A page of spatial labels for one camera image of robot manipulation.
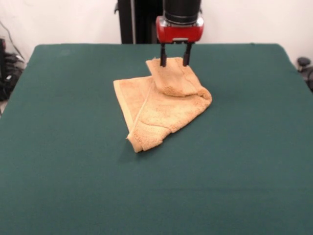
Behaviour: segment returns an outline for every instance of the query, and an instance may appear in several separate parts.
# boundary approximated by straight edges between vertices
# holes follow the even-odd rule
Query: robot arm
[[[189,65],[191,46],[200,40],[204,21],[199,15],[201,0],[164,0],[163,16],[156,19],[156,34],[161,43],[161,63],[166,66],[165,44],[186,43],[183,65]]]

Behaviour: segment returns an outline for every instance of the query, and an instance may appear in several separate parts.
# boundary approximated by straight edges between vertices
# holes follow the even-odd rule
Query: folded towel
[[[146,61],[151,76],[115,80],[114,90],[129,130],[127,139],[134,151],[160,145],[200,115],[212,102],[204,88],[182,58]]]

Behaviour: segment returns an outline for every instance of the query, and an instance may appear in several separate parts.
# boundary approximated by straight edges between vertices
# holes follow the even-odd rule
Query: towel
[[[115,80],[115,94],[129,134],[126,139],[134,151],[146,151],[162,144],[171,133],[186,126],[203,113],[212,102],[211,93],[203,87],[182,58],[146,61],[150,76]]]

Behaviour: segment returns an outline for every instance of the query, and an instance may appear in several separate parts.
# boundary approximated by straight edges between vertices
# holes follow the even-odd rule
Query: black cable
[[[20,50],[19,50],[19,49],[14,45],[14,43],[13,43],[10,30],[9,30],[7,27],[5,27],[5,25],[4,25],[1,21],[0,21],[0,24],[1,24],[1,26],[5,29],[5,31],[8,33],[9,39],[10,39],[10,41],[11,41],[11,43],[12,43],[14,49],[16,50],[16,52],[20,55],[20,57],[21,57],[22,59],[24,59],[24,57],[22,56]]]

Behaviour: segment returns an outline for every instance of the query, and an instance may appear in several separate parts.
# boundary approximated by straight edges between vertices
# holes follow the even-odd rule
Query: table
[[[0,234],[313,233],[313,97],[284,49],[195,45],[212,105],[136,154],[112,83],[157,55],[35,48],[0,120]]]

